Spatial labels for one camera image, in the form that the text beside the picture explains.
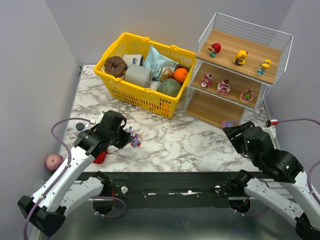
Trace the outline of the pink bear with strawberry cake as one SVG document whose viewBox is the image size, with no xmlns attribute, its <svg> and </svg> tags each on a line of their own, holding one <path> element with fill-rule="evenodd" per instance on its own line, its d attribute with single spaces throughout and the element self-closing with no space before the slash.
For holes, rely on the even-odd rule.
<svg viewBox="0 0 320 240">
<path fill-rule="evenodd" d="M 230 92 L 230 84 L 228 79 L 224 79 L 217 85 L 217 94 L 227 96 Z"/>
</svg>

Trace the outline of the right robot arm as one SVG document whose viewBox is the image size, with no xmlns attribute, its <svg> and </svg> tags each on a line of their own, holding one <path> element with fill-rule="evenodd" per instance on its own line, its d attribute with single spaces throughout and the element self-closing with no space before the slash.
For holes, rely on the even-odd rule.
<svg viewBox="0 0 320 240">
<path fill-rule="evenodd" d="M 320 194 L 313 188 L 311 174 L 304 170 L 298 159 L 288 151 L 275 148 L 276 124 L 277 120 L 271 120 L 266 127 L 260 127 L 249 121 L 222 130 L 237 153 L 247 157 L 291 198 L 285 198 L 245 170 L 234 175 L 228 190 L 234 194 L 246 194 L 265 204 L 293 226 L 301 239 L 318 240 Z"/>
</svg>

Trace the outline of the purple bunny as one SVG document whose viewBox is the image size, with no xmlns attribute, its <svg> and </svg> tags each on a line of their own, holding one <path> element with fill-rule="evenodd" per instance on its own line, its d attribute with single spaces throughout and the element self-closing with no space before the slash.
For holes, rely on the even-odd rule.
<svg viewBox="0 0 320 240">
<path fill-rule="evenodd" d="M 133 131 L 133 128 L 131 126 L 129 128 L 126 128 L 125 131 L 127 133 L 130 133 L 130 135 L 133 137 L 130 143 L 132 147 L 138 148 L 142 145 L 141 136 L 137 132 Z"/>
<path fill-rule="evenodd" d="M 236 124 L 238 123 L 238 120 L 234 119 L 234 120 L 224 120 L 221 122 L 220 126 L 221 128 L 232 128 L 235 127 Z"/>
</svg>

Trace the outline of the pink bear with santa hat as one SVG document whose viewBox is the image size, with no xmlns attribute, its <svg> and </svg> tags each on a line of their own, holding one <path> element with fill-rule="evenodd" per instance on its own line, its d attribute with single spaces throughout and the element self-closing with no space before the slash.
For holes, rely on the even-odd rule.
<svg viewBox="0 0 320 240">
<path fill-rule="evenodd" d="M 212 75 L 207 73 L 203 76 L 200 82 L 200 86 L 202 88 L 209 88 L 211 86 L 211 81 L 212 81 Z"/>
</svg>

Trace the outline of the yellow hair blue figure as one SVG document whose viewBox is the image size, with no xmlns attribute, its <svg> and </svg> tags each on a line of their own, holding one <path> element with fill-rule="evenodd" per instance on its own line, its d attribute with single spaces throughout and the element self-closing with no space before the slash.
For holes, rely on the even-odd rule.
<svg viewBox="0 0 320 240">
<path fill-rule="evenodd" d="M 265 71 L 271 67 L 271 63 L 272 61 L 270 59 L 265 59 L 264 62 L 260 64 L 257 74 L 263 76 Z"/>
</svg>

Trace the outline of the yellow hair girl figure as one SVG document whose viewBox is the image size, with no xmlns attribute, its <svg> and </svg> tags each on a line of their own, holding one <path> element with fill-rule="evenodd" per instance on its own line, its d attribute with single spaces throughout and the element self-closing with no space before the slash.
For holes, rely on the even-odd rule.
<svg viewBox="0 0 320 240">
<path fill-rule="evenodd" d="M 243 66 L 246 63 L 246 57 L 248 56 L 248 52 L 246 50 L 240 50 L 237 52 L 233 63 L 236 66 Z"/>
</svg>

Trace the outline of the red cherry toy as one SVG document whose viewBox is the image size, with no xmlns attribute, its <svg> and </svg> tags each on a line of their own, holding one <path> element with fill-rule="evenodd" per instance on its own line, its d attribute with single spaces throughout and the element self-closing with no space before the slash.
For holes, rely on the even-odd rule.
<svg viewBox="0 0 320 240">
<path fill-rule="evenodd" d="M 215 58 L 216 55 L 221 51 L 221 45 L 219 43 L 214 43 L 211 45 L 211 47 L 208 48 L 210 51 L 209 56 L 212 58 Z"/>
</svg>

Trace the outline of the pink strawberry cake toy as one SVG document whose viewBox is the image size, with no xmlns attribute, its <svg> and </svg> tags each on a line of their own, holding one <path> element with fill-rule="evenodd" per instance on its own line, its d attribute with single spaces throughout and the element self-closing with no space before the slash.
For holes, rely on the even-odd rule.
<svg viewBox="0 0 320 240">
<path fill-rule="evenodd" d="M 240 94 L 239 99 L 243 103 L 251 103 L 254 99 L 254 92 L 251 89 L 247 89 Z"/>
</svg>

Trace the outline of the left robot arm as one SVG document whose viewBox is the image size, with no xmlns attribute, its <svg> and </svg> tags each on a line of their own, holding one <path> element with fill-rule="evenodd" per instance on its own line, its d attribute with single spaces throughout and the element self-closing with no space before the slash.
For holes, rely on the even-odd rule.
<svg viewBox="0 0 320 240">
<path fill-rule="evenodd" d="M 67 158 L 49 180 L 31 196 L 23 195 L 17 205 L 25 218 L 23 238 L 28 239 L 28 224 L 51 238 L 63 225 L 67 215 L 89 199 L 109 199 L 112 204 L 123 203 L 115 196 L 112 179 L 96 172 L 77 188 L 70 187 L 101 154 L 114 146 L 123 149 L 134 138 L 125 130 L 127 119 L 120 113 L 109 110 L 100 122 L 81 131 L 67 148 Z"/>
</svg>

